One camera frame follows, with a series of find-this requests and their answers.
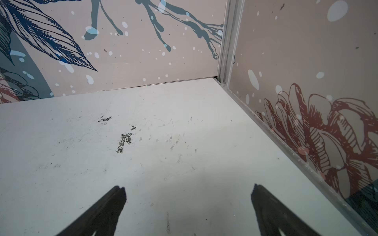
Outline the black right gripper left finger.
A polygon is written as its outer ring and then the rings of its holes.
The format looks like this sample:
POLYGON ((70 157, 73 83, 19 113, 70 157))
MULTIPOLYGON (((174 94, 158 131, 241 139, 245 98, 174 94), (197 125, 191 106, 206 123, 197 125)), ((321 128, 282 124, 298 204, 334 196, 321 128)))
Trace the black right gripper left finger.
POLYGON ((115 186, 58 235, 113 236, 126 202, 125 188, 115 186))

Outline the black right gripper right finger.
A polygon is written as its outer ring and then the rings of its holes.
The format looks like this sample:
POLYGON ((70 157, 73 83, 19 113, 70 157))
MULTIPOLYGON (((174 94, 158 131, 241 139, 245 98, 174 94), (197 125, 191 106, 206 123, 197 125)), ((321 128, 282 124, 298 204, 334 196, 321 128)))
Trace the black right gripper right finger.
POLYGON ((251 202, 262 236, 320 236, 262 185, 254 185, 251 202))

